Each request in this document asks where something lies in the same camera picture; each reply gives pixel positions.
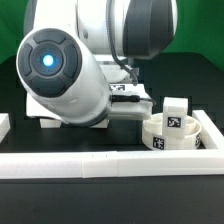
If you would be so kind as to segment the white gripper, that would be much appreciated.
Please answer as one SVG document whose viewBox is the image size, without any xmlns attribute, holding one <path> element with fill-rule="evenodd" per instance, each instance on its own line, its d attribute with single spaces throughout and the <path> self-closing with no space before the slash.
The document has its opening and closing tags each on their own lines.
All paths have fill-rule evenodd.
<svg viewBox="0 0 224 224">
<path fill-rule="evenodd" d="M 148 101 L 115 102 L 108 113 L 110 119 L 115 120 L 148 120 L 152 114 L 153 104 Z"/>
</svg>

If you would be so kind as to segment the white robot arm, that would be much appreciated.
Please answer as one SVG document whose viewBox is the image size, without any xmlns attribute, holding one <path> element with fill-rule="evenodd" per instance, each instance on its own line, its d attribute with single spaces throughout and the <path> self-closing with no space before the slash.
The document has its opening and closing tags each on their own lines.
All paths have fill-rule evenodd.
<svg viewBox="0 0 224 224">
<path fill-rule="evenodd" d="M 16 68 L 26 114 L 76 126 L 146 120 L 154 100 L 135 59 L 172 41 L 176 0 L 28 0 Z"/>
</svg>

